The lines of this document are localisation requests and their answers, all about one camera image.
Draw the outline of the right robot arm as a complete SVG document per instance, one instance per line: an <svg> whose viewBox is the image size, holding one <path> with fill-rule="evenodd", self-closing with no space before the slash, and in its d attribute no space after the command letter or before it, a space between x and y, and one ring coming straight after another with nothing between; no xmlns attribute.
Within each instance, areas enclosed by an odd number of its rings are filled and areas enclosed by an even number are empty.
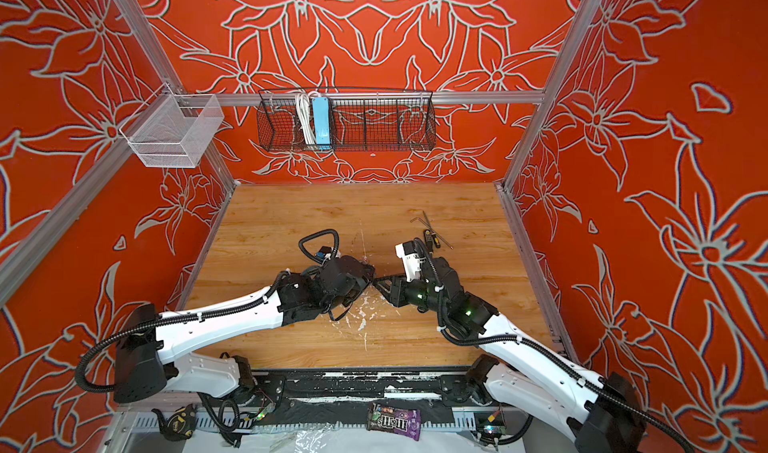
<svg viewBox="0 0 768 453"><path fill-rule="evenodd" d="M641 408L628 380L579 366L523 332L464 289L457 272L422 239L398 244L395 252L403 274L379 278L375 287L397 308L434 312L438 332L451 344L481 349L476 381L492 400L549 425L579 452L636 452L649 427L692 451L682 434Z"/></svg>

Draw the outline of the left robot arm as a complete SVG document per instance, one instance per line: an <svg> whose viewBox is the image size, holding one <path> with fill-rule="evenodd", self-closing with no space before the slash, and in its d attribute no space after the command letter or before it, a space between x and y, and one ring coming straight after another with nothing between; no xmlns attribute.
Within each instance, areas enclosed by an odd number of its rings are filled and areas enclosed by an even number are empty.
<svg viewBox="0 0 768 453"><path fill-rule="evenodd" d="M334 229L310 234L298 246L311 266L300 273L283 270L256 292L192 310L160 313L152 304L137 307L123 326L81 356L74 373L77 386L111 394L120 404L162 391L224 398L241 388L249 366L204 356L200 349L322 315L335 321L334 309L350 308L374 280L374 266L339 253Z"/></svg>

